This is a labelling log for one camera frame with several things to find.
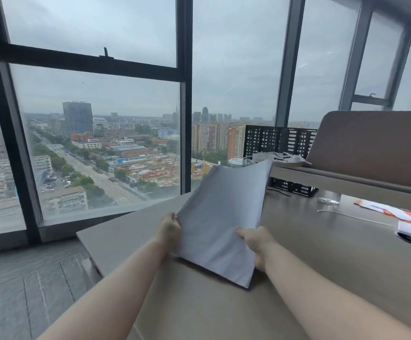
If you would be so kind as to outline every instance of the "person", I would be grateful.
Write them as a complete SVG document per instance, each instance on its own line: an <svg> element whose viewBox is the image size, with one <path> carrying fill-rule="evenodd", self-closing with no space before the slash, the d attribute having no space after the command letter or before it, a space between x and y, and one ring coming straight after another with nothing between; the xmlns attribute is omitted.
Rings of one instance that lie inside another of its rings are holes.
<svg viewBox="0 0 411 340"><path fill-rule="evenodd" d="M180 231L174 213L163 217L150 241L74 303L39 339L125 340ZM312 340L411 340L411 328L316 273L279 245L267 228L236 231L256 253L255 267L267 274Z"/></svg>

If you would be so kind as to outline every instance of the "dark office building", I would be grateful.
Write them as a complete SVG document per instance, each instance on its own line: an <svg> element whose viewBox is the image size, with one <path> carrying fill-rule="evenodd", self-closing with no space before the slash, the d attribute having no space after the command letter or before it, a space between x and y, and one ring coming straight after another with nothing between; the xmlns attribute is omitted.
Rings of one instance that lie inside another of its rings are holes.
<svg viewBox="0 0 411 340"><path fill-rule="evenodd" d="M208 123L208 108L206 107L202 109L202 122L205 124Z"/></svg>
<svg viewBox="0 0 411 340"><path fill-rule="evenodd" d="M62 102L67 136L76 132L93 133L92 105L88 102Z"/></svg>
<svg viewBox="0 0 411 340"><path fill-rule="evenodd" d="M200 112L193 113L193 121L201 121L202 114Z"/></svg>

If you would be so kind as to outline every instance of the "desk surface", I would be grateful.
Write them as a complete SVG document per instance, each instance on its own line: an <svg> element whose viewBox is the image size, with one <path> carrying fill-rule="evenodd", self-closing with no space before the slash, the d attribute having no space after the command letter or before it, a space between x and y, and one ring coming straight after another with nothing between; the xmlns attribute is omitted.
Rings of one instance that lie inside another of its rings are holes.
<svg viewBox="0 0 411 340"><path fill-rule="evenodd" d="M103 275L153 234L166 212L189 195L78 233ZM262 224L287 249L328 279L411 326L411 244L397 238L394 218L353 205L339 212L387 225L317 212L315 199L268 192ZM180 260L158 272L135 327L152 339L307 339L270 281L255 274L246 291Z"/></svg>

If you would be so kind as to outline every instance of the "floor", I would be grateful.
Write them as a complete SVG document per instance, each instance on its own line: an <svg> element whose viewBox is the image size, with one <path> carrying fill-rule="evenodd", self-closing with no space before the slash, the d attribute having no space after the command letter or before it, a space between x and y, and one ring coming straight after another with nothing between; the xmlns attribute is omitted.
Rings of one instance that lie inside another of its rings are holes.
<svg viewBox="0 0 411 340"><path fill-rule="evenodd" d="M0 339L36 339L85 292L78 240L0 253Z"/></svg>

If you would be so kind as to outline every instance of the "hand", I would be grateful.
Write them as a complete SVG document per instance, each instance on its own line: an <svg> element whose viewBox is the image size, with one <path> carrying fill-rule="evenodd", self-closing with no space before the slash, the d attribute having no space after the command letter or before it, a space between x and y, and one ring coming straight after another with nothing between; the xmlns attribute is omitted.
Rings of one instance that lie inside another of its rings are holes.
<svg viewBox="0 0 411 340"><path fill-rule="evenodd" d="M276 243L276 240L270 234L270 231L261 226L256 229L242 229L237 227L236 232L239 236L245 239L248 247L256 253L254 266L258 270L265 272L265 252L269 245Z"/></svg>
<svg viewBox="0 0 411 340"><path fill-rule="evenodd" d="M179 242L180 230L179 218L175 213L169 212L160 221L154 235L154 240L161 244L166 251L170 251Z"/></svg>

